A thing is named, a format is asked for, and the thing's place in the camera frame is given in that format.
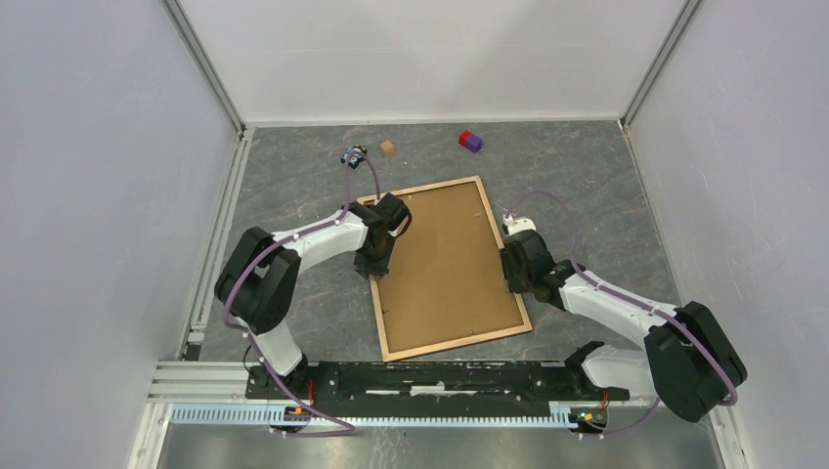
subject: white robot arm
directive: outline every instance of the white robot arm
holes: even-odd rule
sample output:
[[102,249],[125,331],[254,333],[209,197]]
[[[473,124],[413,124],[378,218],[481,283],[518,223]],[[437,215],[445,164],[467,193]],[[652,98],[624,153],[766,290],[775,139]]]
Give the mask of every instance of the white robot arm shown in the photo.
[[600,322],[638,348],[619,350],[591,342],[575,354],[593,385],[658,395],[674,413],[690,421],[698,421],[728,395],[700,351],[673,324],[655,315],[657,310],[693,334],[735,387],[745,381],[745,365],[705,306],[652,301],[610,285],[570,260],[557,263],[527,218],[505,216],[503,229],[507,238],[501,250],[502,267],[510,291],[532,293],[538,301]]
[[354,202],[347,213],[337,210],[323,220],[287,232],[247,230],[216,282],[216,297],[225,303],[242,271],[266,248],[286,240],[244,281],[231,306],[237,322],[250,330],[263,357],[281,376],[291,373],[303,360],[302,352],[284,317],[290,307],[297,277],[337,254],[356,251],[355,270],[367,277],[388,273],[394,241],[412,222],[403,201],[387,194],[377,205]]

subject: marble-patterned floor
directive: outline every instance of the marble-patterned floor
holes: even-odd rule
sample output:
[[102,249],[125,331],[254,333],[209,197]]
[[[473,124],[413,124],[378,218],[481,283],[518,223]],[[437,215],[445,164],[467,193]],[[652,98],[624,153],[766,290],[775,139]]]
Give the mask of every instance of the marble-patterned floor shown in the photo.
[[[458,144],[465,129],[479,135],[475,154]],[[384,158],[379,144],[397,153]],[[244,230],[300,227],[342,203],[339,156],[352,144],[369,147],[381,189],[396,190],[480,175],[496,217],[529,189],[563,197],[582,235],[579,261],[607,281],[655,300],[675,303],[665,253],[625,140],[616,122],[511,122],[256,129],[228,239],[229,256]],[[352,198],[370,194],[367,165],[352,175]],[[550,201],[531,199],[518,215],[532,218],[558,259],[566,258],[570,227]],[[310,361],[379,361],[369,284],[344,254],[299,279],[287,317],[294,340]],[[524,298],[534,330],[415,360],[564,359],[590,340],[632,348],[613,331]],[[214,301],[200,360],[236,362],[246,348],[226,329]]]

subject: white enclosure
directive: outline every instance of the white enclosure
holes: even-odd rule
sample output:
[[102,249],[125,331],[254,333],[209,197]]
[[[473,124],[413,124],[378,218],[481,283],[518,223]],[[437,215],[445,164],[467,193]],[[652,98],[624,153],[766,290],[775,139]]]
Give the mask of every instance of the white enclosure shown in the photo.
[[248,122],[618,118],[681,0],[184,0]]
[[829,5],[705,2],[633,149],[684,299],[743,358],[757,467],[826,467]]
[[236,133],[158,2],[0,6],[0,466],[123,467]]
[[[243,174],[239,151],[229,177],[234,126],[631,105],[680,296],[715,312],[748,368],[739,445],[713,414],[723,453],[823,467],[829,4],[789,3],[4,2],[0,466],[124,466],[156,363],[181,345],[223,182]],[[680,10],[697,13],[660,49]]]

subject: purple block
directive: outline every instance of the purple block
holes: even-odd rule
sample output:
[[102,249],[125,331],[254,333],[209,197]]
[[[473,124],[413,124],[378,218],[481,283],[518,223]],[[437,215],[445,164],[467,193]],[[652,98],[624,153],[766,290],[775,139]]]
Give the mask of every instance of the purple block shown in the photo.
[[465,138],[463,139],[463,147],[468,149],[469,151],[472,151],[473,153],[477,153],[478,151],[480,151],[483,146],[484,141],[471,132],[465,135]]

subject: cork board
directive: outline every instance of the cork board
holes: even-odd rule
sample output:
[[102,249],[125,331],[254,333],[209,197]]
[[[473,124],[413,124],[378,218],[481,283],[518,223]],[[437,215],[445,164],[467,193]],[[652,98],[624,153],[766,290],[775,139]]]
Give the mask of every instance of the cork board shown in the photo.
[[392,193],[413,221],[389,274],[370,278],[384,362],[533,329],[521,296],[503,283],[503,243],[480,177]]

